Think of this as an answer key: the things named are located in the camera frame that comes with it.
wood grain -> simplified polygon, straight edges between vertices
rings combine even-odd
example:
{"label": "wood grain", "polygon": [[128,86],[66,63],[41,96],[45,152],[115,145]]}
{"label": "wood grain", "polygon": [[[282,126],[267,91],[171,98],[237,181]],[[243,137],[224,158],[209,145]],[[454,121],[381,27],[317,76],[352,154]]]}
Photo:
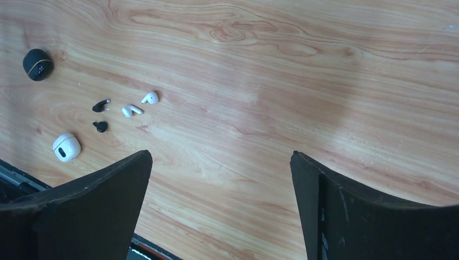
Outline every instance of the wood grain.
{"label": "wood grain", "polygon": [[[389,194],[459,202],[458,7],[2,0],[0,158],[55,186],[148,149],[137,233],[186,259],[304,259],[293,150]],[[31,48],[56,63],[45,81],[22,69]],[[151,90],[160,103],[140,104]],[[124,118],[129,103],[145,113]],[[65,132],[83,146],[66,164],[51,149]]]}

pair of earbuds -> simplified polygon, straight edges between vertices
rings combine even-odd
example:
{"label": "pair of earbuds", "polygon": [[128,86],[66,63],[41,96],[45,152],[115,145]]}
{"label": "pair of earbuds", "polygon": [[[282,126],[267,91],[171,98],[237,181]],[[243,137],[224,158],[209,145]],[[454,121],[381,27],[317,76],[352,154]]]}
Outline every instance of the pair of earbuds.
{"label": "pair of earbuds", "polygon": [[[150,104],[156,104],[158,103],[158,101],[159,101],[159,97],[157,93],[155,91],[150,91],[142,99],[141,102],[142,104],[145,104],[147,102]],[[134,113],[143,114],[143,111],[140,108],[136,107],[135,105],[127,105],[123,107],[122,111],[123,111],[124,116],[127,118],[131,118],[134,115]]]}
{"label": "pair of earbuds", "polygon": [[[156,92],[154,91],[150,91],[147,93],[147,95],[142,99],[142,104],[145,104],[145,103],[150,103],[150,104],[156,104],[158,103],[159,101],[159,97],[157,95]],[[100,101],[99,103],[95,104],[93,106],[93,111],[94,112],[97,112],[97,113],[100,113],[102,111],[105,110],[105,105],[110,103],[110,100],[109,99],[106,99],[106,100],[102,100]],[[123,114],[125,117],[127,118],[131,118],[134,113],[137,113],[137,114],[143,114],[143,111],[134,106],[134,105],[127,105],[125,107],[123,107],[122,109],[123,111]],[[108,129],[108,123],[107,122],[94,122],[93,125],[97,128],[97,131],[99,131],[100,133],[103,133],[105,132],[107,129]]]}
{"label": "pair of earbuds", "polygon": [[[97,113],[100,113],[100,112],[104,111],[105,110],[105,105],[108,104],[108,103],[110,103],[109,99],[105,99],[105,100],[100,101],[99,103],[94,105],[93,111],[97,112]],[[103,133],[108,129],[108,123],[105,122],[105,121],[94,122],[93,126],[95,126],[97,128],[97,131],[99,133]]]}

earbud case indicator light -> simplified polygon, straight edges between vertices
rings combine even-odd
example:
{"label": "earbud case indicator light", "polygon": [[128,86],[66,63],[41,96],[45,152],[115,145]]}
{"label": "earbud case indicator light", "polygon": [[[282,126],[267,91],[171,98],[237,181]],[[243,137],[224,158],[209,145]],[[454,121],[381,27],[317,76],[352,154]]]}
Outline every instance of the earbud case indicator light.
{"label": "earbud case indicator light", "polygon": [[55,155],[60,161],[71,161],[81,152],[81,146],[76,137],[72,134],[63,134],[59,136],[53,144]]}

